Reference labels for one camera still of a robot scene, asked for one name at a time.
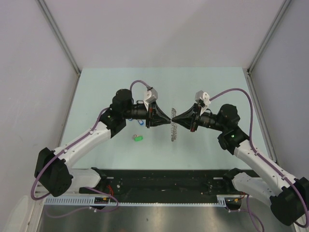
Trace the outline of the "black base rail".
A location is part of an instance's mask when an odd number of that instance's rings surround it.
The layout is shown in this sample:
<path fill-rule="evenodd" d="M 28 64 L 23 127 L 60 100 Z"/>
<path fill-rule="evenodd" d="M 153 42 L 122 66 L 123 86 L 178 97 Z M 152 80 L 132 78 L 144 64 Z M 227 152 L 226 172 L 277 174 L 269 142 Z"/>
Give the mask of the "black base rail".
<path fill-rule="evenodd" d="M 242 193 L 225 177 L 227 170 L 92 170 L 101 177 L 93 189 L 107 190 L 114 196 L 125 194 L 132 189 L 196 190 L 208 195 Z"/>

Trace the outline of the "right aluminium frame post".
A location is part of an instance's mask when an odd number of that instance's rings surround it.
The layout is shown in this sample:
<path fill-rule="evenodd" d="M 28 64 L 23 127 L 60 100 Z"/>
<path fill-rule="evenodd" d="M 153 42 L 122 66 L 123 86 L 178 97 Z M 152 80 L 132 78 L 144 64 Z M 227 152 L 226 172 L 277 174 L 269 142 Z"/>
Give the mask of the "right aluminium frame post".
<path fill-rule="evenodd" d="M 270 40 L 272 39 L 274 33 L 276 32 L 277 28 L 279 27 L 281 21 L 283 20 L 284 16 L 288 12 L 290 6 L 292 5 L 293 0 L 284 0 L 282 5 L 280 6 L 278 12 L 275 15 L 274 20 L 272 21 L 269 29 L 266 32 L 258 50 L 256 51 L 252 61 L 250 62 L 249 67 L 247 68 L 247 73 L 251 74 L 254 70 L 256 64 L 258 63 L 259 59 L 261 58 L 262 54 L 264 53 L 266 47 L 268 46 Z"/>

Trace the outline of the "left aluminium frame post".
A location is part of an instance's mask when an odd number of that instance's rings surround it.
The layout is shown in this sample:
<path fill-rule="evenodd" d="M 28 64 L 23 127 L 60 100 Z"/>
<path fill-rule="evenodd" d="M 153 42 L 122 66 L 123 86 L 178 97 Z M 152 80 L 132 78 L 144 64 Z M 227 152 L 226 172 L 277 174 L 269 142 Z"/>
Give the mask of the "left aluminium frame post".
<path fill-rule="evenodd" d="M 80 76 L 81 69 L 79 68 L 52 12 L 50 11 L 46 1 L 44 0 L 35 0 L 37 3 L 42 15 L 44 16 L 47 24 L 49 25 L 53 35 L 55 36 L 56 40 L 58 41 L 58 44 L 60 45 L 62 51 L 64 52 L 64 55 L 66 56 L 68 62 L 70 63 L 71 67 L 75 71 L 75 73 Z"/>

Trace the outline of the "blue key tag right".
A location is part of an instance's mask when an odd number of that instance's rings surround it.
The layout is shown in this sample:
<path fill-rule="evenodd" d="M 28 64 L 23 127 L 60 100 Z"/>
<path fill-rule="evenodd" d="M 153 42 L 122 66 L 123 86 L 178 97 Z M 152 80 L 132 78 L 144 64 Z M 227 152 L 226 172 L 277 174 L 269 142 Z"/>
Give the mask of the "blue key tag right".
<path fill-rule="evenodd" d="M 144 125 L 144 121 L 143 120 L 138 120 L 138 123 L 142 126 L 142 125 Z"/>

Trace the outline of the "aluminium side rail right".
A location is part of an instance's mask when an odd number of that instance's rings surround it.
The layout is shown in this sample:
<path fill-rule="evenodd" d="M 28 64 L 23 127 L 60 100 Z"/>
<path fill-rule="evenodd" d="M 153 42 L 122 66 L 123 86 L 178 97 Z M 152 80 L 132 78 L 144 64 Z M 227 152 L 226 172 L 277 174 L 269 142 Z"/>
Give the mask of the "aluminium side rail right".
<path fill-rule="evenodd" d="M 284 170 L 301 176 L 297 171 L 297 129 L 292 125 L 295 104 L 291 102 L 291 90 L 280 79 L 264 76 L 263 72 L 246 74 L 268 154 Z"/>

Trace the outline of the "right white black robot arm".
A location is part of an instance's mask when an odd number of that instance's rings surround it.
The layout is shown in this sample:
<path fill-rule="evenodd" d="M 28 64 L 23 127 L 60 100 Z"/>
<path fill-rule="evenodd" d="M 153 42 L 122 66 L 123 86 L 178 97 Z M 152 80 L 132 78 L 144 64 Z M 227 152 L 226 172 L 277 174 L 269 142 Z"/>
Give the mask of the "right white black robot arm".
<path fill-rule="evenodd" d="M 220 131 L 220 147 L 245 162 L 261 178 L 258 181 L 233 169 L 231 177 L 223 181 L 226 193 L 242 191 L 251 195 L 269 206 L 273 215 L 286 226 L 309 215 L 309 181 L 305 177 L 296 178 L 258 151 L 250 137 L 238 126 L 240 117 L 235 106 L 224 104 L 217 114 L 202 113 L 201 109 L 195 103 L 189 110 L 174 117 L 172 122 L 191 132 L 198 127 Z"/>

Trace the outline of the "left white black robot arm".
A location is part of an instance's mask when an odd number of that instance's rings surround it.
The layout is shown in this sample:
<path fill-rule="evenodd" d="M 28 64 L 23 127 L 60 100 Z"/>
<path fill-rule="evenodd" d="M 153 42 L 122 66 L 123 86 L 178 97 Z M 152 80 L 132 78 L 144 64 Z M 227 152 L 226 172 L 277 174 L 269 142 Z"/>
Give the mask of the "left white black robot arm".
<path fill-rule="evenodd" d="M 170 124 L 170 118 L 158 107 L 156 100 L 157 92 L 153 88 L 137 104 L 133 102 L 131 90 L 118 90 L 111 105 L 99 114 L 91 128 L 66 145 L 53 150 L 46 147 L 39 152 L 35 182 L 54 197 L 81 188 L 102 193 L 107 187 L 103 172 L 98 168 L 74 169 L 74 164 L 93 148 L 118 134 L 128 119 L 143 120 L 147 128 Z"/>

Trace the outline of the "aluminium frame post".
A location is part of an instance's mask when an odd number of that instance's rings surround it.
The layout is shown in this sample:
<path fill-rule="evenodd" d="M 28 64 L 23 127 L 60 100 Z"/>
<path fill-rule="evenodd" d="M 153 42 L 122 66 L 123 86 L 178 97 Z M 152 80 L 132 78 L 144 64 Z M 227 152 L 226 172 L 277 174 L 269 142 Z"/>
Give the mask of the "aluminium frame post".
<path fill-rule="evenodd" d="M 276 32 L 277 28 L 279 27 L 281 21 L 283 20 L 284 16 L 288 12 L 290 6 L 292 5 L 293 0 L 284 0 L 282 5 L 280 6 L 278 12 L 275 15 L 274 20 L 272 21 L 269 29 L 266 32 L 258 50 L 256 51 L 252 61 L 250 62 L 249 67 L 247 68 L 247 73 L 251 74 L 254 70 L 256 64 L 258 63 L 259 59 L 261 58 L 262 54 L 264 53 L 266 47 L 268 46 L 270 40 L 272 39 L 274 33 Z"/>
<path fill-rule="evenodd" d="M 55 36 L 56 40 L 58 41 L 58 44 L 60 45 L 62 51 L 64 52 L 64 55 L 66 56 L 68 62 L 70 63 L 71 67 L 75 71 L 75 73 L 80 76 L 81 69 L 79 68 L 52 12 L 50 11 L 46 1 L 44 0 L 35 0 L 37 3 L 42 15 L 44 16 L 47 24 L 49 25 L 53 35 Z"/>

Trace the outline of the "green key tag with key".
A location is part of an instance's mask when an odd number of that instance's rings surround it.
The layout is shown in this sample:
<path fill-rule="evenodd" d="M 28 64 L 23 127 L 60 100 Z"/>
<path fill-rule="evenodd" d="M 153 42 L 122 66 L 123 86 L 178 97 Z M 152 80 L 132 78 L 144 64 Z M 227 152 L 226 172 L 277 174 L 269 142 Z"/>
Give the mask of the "green key tag with key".
<path fill-rule="evenodd" d="M 142 135 L 134 134 L 134 135 L 132 136 L 132 139 L 133 139 L 135 142 L 139 142 L 139 141 L 142 141 L 142 140 L 143 140 L 143 136 L 142 136 Z"/>

